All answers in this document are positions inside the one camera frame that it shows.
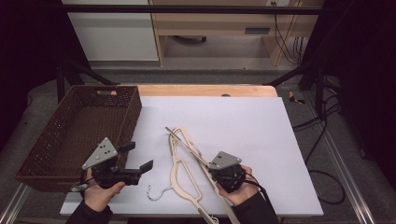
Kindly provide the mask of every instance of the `human hand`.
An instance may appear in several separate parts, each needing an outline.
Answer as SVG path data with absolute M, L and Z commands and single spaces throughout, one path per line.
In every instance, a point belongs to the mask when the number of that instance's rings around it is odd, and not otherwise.
M 256 182 L 253 177 L 251 177 L 251 168 L 244 165 L 241 165 L 241 167 L 247 172 L 247 174 L 249 174 L 246 175 L 246 180 Z M 238 190 L 232 193 L 227 193 L 227 191 L 219 183 L 216 183 L 216 186 L 219 189 L 219 195 L 228 199 L 235 206 L 249 199 L 259 191 L 258 187 L 249 183 L 243 183 Z
M 87 180 L 89 180 L 90 187 L 84 192 L 84 201 L 92 210 L 102 212 L 107 207 L 114 195 L 120 193 L 125 186 L 124 182 L 115 184 L 110 189 L 102 189 L 94 178 L 92 178 L 91 168 L 87 171 Z

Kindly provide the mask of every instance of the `hanger hook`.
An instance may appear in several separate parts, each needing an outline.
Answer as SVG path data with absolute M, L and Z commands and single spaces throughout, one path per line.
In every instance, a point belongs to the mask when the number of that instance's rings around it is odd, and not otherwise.
M 160 200 L 161 197 L 163 196 L 163 193 L 166 192 L 166 191 L 169 190 L 169 189 L 172 189 L 172 186 L 169 186 L 168 188 L 163 189 L 163 191 L 161 192 L 160 196 L 158 196 L 157 198 L 151 198 L 151 197 L 149 196 L 149 191 L 151 190 L 151 185 L 148 185 L 147 196 L 148 196 L 148 198 L 149 198 L 150 200 L 152 200 L 152 201 L 155 202 L 155 201 Z

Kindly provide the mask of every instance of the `power cord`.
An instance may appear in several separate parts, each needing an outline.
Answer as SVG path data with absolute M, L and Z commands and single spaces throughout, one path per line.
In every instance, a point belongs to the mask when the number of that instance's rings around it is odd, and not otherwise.
M 311 120 L 309 120 L 309 121 L 307 121 L 307 122 L 305 122 L 305 123 L 303 123 L 303 124 L 300 124 L 300 125 L 297 125 L 297 126 L 293 127 L 293 130 L 294 130 L 295 132 L 298 132 L 298 131 L 301 131 L 301 130 L 305 129 L 306 127 L 310 127 L 310 126 L 312 126 L 312 125 L 319 124 L 319 123 L 321 123 L 322 121 L 324 121 L 324 127 L 323 127 L 322 131 L 320 132 L 320 135 L 319 135 L 317 141 L 316 141 L 315 144 L 312 146 L 311 150 L 310 150 L 309 153 L 308 153 L 308 156 L 307 156 L 307 157 L 305 158 L 305 160 L 304 160 L 305 165 L 308 164 L 309 159 L 311 158 L 313 152 L 314 152 L 315 149 L 317 148 L 317 145 L 318 145 L 318 143 L 319 143 L 321 137 L 323 136 L 323 134 L 324 134 L 325 131 L 326 131 L 327 124 L 328 124 L 327 117 L 329 117 L 330 114 L 339 111 L 339 107 L 338 107 L 337 109 L 333 110 L 334 108 L 336 108 L 337 106 L 339 106 L 339 104 L 335 104 L 335 105 L 331 106 L 329 109 L 326 108 L 326 106 L 327 106 L 327 104 L 329 103 L 329 101 L 330 101 L 332 98 L 336 98 L 337 96 L 338 96 L 337 94 L 332 95 L 332 96 L 330 96 L 329 98 L 327 98 L 327 99 L 323 102 L 323 108 L 322 108 L 323 111 L 324 111 L 324 113 L 323 113 L 323 115 L 324 115 L 324 116 L 323 116 L 323 120 L 320 120 L 319 117 L 316 117 L 316 118 L 311 119 Z M 323 202 L 323 203 L 328 203 L 328 204 L 332 204 L 332 205 L 337 205 L 337 204 L 341 204 L 341 203 L 344 202 L 344 200 L 345 200 L 345 198 L 346 198 L 346 196 L 347 196 L 347 193 L 346 193 L 346 191 L 345 191 L 345 189 L 344 189 L 342 183 L 337 179 L 337 177 L 335 177 L 334 175 L 330 175 L 330 174 L 328 174 L 328 173 L 326 173 L 326 172 L 320 171 L 320 170 L 308 170 L 308 173 L 310 173 L 310 174 L 312 174 L 312 173 L 317 173 L 317 174 L 321 174 L 321 175 L 326 175 L 326 176 L 328 176 L 329 178 L 333 179 L 333 180 L 340 186 L 340 188 L 341 188 L 342 196 L 341 196 L 341 199 L 340 199 L 340 200 L 335 201 L 335 202 L 332 202 L 332 201 L 325 200 L 325 199 L 323 199 L 322 197 L 318 196 L 318 199 L 319 199 L 321 202 Z
M 276 3 L 275 2 L 271 3 L 271 6 L 272 7 L 276 7 Z M 276 29 L 275 30 L 275 41 L 276 41 L 277 45 L 280 47 L 280 50 L 282 51 L 283 55 L 285 55 L 285 58 L 288 60 L 289 63 L 300 65 L 301 62 L 303 61 L 303 43 L 304 43 L 304 38 L 303 37 L 301 39 L 300 39 L 300 37 L 295 37 L 294 38 L 293 55 L 291 55 L 291 53 L 289 51 L 289 48 L 287 46 L 286 40 L 283 38 L 283 35 L 280 33 L 279 28 L 277 26 L 276 14 L 274 14 L 274 19 L 275 19 L 275 29 Z M 291 23 L 289 25 L 287 33 L 290 31 L 290 29 L 291 29 Z M 279 43 L 279 41 L 277 40 L 277 34 L 279 34 L 279 37 L 282 40 L 282 44 L 283 44 L 282 46 Z

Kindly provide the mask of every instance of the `basket handle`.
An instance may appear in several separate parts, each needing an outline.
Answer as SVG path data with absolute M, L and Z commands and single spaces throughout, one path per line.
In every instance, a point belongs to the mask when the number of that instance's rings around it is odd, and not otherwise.
M 118 95 L 118 89 L 115 87 L 95 87 L 94 91 L 96 92 L 96 94 L 98 95 Z

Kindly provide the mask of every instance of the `brown woven basket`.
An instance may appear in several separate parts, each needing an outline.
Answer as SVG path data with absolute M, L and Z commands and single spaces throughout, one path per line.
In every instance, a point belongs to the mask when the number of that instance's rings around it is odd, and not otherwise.
M 89 153 L 107 137 L 130 142 L 142 104 L 136 86 L 74 86 L 62 99 L 16 179 L 43 192 L 68 192 Z M 120 153 L 125 167 L 128 153 Z

